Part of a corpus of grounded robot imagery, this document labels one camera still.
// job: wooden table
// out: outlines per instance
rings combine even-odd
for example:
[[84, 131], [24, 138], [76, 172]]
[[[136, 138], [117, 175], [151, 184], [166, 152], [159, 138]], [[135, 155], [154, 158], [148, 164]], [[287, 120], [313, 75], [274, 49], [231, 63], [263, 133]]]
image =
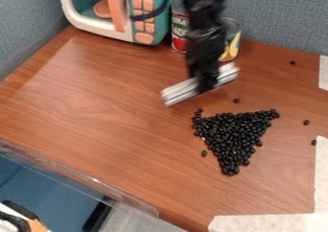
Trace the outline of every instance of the wooden table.
[[[217, 215], [313, 212], [311, 141], [328, 135], [318, 56], [243, 41], [236, 64], [237, 81], [165, 108], [160, 91], [187, 76], [182, 55], [70, 27], [2, 82], [0, 140], [44, 157], [40, 165], [97, 178], [111, 188], [88, 185], [148, 203], [190, 231], [205, 231]], [[205, 145], [191, 129], [199, 107], [205, 115], [276, 108], [281, 118], [251, 164], [227, 177], [212, 154], [200, 157]]]

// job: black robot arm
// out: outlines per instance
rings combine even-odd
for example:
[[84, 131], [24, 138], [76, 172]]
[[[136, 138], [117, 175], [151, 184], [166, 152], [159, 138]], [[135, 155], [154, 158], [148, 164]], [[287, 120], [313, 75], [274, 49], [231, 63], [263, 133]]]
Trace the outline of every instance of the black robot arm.
[[199, 93], [218, 85], [218, 59], [224, 52], [225, 27], [220, 17], [225, 0], [184, 0], [190, 16], [186, 62], [190, 77], [197, 77]]

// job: teal toy microwave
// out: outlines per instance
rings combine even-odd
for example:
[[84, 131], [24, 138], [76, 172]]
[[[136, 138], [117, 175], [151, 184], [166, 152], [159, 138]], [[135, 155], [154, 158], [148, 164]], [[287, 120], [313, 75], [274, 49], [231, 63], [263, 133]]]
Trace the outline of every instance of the teal toy microwave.
[[97, 35], [144, 45], [156, 45], [170, 30], [169, 7], [155, 18], [144, 21], [133, 21], [129, 18], [131, 15], [156, 10], [163, 0], [60, 1], [66, 18], [75, 27]]

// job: microwave button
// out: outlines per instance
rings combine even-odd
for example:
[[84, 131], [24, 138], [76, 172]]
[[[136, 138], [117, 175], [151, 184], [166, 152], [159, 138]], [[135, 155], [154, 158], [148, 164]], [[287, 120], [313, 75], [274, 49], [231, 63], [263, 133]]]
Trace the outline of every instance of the microwave button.
[[146, 21], [147, 22], [153, 22], [154, 21], [154, 18], [152, 17], [152, 18], [148, 18], [148, 19], [146, 19]]
[[135, 24], [135, 29], [137, 31], [144, 31], [145, 30], [144, 22], [142, 22], [142, 21], [136, 21], [134, 24]]
[[137, 33], [135, 35], [135, 39], [144, 44], [152, 44], [153, 42], [153, 35], [145, 34], [145, 33]]
[[144, 9], [151, 12], [153, 10], [153, 0], [144, 0]]
[[146, 32], [153, 34], [155, 31], [155, 26], [153, 23], [146, 23]]
[[134, 15], [140, 15], [140, 14], [142, 14], [142, 12], [139, 11], [139, 10], [135, 10], [135, 11], [133, 12], [133, 14], [134, 14]]
[[133, 7], [136, 9], [142, 8], [142, 0], [132, 0]]

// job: pile of black beans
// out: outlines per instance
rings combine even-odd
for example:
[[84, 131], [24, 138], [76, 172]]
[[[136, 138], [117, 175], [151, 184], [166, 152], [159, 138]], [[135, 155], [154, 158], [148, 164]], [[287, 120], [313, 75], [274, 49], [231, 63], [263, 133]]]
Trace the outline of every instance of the pile of black beans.
[[255, 146], [263, 145], [262, 137], [271, 120], [279, 118], [275, 110], [247, 113], [222, 113], [202, 117], [202, 109], [192, 118], [195, 136], [205, 141], [208, 149], [218, 158], [224, 174], [238, 174], [241, 165], [249, 165], [249, 159], [256, 152]]

